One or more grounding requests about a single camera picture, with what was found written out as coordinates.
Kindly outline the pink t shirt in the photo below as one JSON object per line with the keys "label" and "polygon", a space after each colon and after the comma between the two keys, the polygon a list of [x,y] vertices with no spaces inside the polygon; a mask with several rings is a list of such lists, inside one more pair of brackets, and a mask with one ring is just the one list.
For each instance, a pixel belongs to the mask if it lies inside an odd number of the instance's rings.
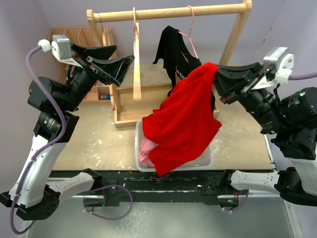
{"label": "pink t shirt", "polygon": [[149,153],[157,146],[156,143],[144,138],[141,143],[141,151],[139,152],[138,158],[141,163],[152,164]]}

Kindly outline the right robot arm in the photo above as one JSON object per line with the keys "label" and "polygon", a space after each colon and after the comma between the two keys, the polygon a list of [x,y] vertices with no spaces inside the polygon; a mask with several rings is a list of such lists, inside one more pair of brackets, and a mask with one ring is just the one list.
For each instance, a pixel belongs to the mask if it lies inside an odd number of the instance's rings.
{"label": "right robot arm", "polygon": [[221,190],[259,190],[278,194],[284,200],[304,206],[317,204],[317,89],[307,87],[281,99],[256,85],[277,77],[274,66],[256,62],[245,66],[220,65],[214,86],[224,104],[240,103],[261,126],[261,134],[273,136],[292,166],[271,173],[234,170],[220,182]]}

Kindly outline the red t shirt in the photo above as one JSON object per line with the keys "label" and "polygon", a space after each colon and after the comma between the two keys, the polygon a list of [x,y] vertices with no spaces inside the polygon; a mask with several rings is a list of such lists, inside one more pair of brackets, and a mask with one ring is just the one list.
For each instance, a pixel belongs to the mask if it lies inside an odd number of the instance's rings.
{"label": "red t shirt", "polygon": [[144,135],[172,140],[172,145],[192,138],[205,149],[221,128],[213,115],[211,95],[206,71],[197,68],[176,84],[159,108],[142,119]]}

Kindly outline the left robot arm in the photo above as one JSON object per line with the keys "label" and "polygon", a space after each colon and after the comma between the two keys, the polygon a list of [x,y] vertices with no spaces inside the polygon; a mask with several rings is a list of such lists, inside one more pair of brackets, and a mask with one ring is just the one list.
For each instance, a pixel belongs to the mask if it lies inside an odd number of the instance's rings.
{"label": "left robot arm", "polygon": [[79,121],[73,112],[96,82],[121,85],[134,60],[132,55],[113,59],[116,46],[85,48],[70,43],[59,47],[41,40],[28,53],[27,65],[38,51],[52,52],[56,59],[69,65],[69,70],[65,83],[35,76],[29,87],[28,104],[40,112],[31,150],[13,188],[0,195],[11,215],[24,221],[44,220],[72,196],[101,191],[102,176],[91,169],[61,182],[49,183],[48,178]]}

